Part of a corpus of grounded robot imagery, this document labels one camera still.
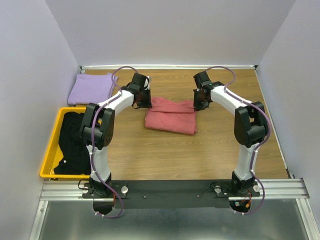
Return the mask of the red t shirt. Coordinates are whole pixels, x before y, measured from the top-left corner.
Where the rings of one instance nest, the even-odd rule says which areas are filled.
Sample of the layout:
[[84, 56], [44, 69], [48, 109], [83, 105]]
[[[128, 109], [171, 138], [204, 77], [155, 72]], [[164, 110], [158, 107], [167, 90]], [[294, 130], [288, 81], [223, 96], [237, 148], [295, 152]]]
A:
[[185, 135], [197, 132], [196, 112], [193, 102], [174, 102], [164, 97], [153, 97], [145, 117], [144, 126], [148, 129], [167, 131]]

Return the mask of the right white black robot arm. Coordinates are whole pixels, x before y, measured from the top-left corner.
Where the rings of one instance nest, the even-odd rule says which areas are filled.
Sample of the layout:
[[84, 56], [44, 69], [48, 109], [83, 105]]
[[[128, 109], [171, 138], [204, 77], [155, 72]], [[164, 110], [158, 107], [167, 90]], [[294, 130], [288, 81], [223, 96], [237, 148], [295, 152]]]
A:
[[241, 196], [255, 184], [255, 165], [261, 145], [270, 137], [270, 119], [263, 103], [248, 101], [231, 92], [220, 81], [210, 80], [206, 71], [193, 76], [196, 89], [193, 90], [193, 108], [202, 111], [214, 102], [234, 116], [233, 133], [239, 143], [238, 161], [232, 172], [230, 191]]

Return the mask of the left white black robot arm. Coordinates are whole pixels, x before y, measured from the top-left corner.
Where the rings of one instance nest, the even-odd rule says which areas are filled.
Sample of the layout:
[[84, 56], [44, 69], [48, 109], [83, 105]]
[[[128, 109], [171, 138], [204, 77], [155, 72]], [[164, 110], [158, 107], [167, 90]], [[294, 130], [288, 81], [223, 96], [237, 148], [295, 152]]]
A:
[[80, 126], [80, 138], [87, 147], [91, 173], [85, 186], [89, 197], [111, 198], [112, 175], [108, 163], [108, 146], [114, 135], [117, 114], [128, 107], [152, 108], [151, 79], [135, 72], [131, 82], [122, 86], [109, 99], [98, 104], [89, 103]]

